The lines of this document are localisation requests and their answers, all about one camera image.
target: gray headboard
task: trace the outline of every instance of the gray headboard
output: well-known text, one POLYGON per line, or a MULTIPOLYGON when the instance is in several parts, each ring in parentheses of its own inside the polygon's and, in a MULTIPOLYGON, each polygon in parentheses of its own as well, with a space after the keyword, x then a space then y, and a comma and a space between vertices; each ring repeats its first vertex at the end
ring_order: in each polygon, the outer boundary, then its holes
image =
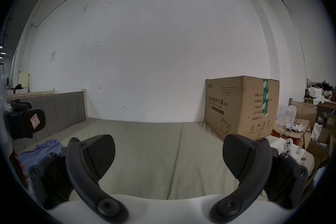
POLYGON ((86 119, 84 92, 67 92, 20 98, 29 102, 32 108, 43 109, 46 117, 45 127, 36 132, 33 138, 12 140, 18 152, 54 133, 75 125, 86 119))

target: white box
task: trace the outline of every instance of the white box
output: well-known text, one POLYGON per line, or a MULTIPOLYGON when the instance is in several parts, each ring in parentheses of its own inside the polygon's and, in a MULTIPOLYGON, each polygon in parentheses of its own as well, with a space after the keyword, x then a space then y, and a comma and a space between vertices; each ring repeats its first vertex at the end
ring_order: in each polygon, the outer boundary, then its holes
POLYGON ((312 96, 313 98, 318 98, 322 95, 322 89, 317 89, 315 87, 310 87, 309 88, 309 95, 312 96))

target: cardboard box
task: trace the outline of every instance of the cardboard box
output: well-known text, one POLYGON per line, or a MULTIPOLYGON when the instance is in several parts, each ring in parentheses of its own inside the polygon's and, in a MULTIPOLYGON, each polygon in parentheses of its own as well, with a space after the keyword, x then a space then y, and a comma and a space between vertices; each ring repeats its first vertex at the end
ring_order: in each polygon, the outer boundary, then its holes
POLYGON ((324 149, 320 145, 310 142, 307 148, 307 152, 313 155, 314 157, 314 168, 311 172, 311 175, 315 174, 318 168, 324 165, 329 159, 329 150, 324 149))
POLYGON ((275 137, 283 138, 287 140, 291 138, 293 140, 293 144, 299 146, 301 148, 306 149, 310 143, 311 133, 310 133, 310 121, 303 120, 300 118, 295 118, 295 122, 300 121, 306 129, 309 129, 306 132, 302 133, 293 133, 289 131, 287 128, 274 124, 272 135, 275 137))
POLYGON ((322 128, 321 133, 317 139, 317 143, 327 144, 329 141, 330 130, 322 128))
POLYGON ((317 115, 317 106, 315 104, 306 104, 301 102, 291 102, 296 107, 296 117, 310 121, 310 131, 314 128, 317 115))
POLYGON ((331 135, 336 137, 336 116, 329 114, 325 128, 330 130, 331 135))
POLYGON ((206 80, 206 124, 219 137, 240 134, 258 140, 272 133, 279 81, 251 76, 206 80))

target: green tape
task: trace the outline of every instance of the green tape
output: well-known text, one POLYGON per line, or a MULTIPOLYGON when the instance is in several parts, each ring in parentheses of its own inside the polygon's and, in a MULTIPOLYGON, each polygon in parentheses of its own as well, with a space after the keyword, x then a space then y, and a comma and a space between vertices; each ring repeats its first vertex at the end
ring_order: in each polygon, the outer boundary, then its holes
POLYGON ((268 79, 263 79, 264 86, 264 98, 262 101, 262 113, 264 113, 264 117, 267 116, 268 112, 268 79))

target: blue cloth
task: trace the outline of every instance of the blue cloth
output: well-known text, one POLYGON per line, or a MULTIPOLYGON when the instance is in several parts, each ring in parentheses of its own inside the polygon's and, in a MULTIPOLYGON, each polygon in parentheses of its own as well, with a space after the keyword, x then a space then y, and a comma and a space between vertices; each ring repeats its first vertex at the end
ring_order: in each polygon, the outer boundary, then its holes
POLYGON ((64 148, 64 146, 60 142, 51 139, 43 144, 37 145, 33 150, 21 153, 19 159, 26 166, 24 171, 28 173, 33 165, 38 164, 50 152, 55 152, 59 155, 62 148, 64 148))

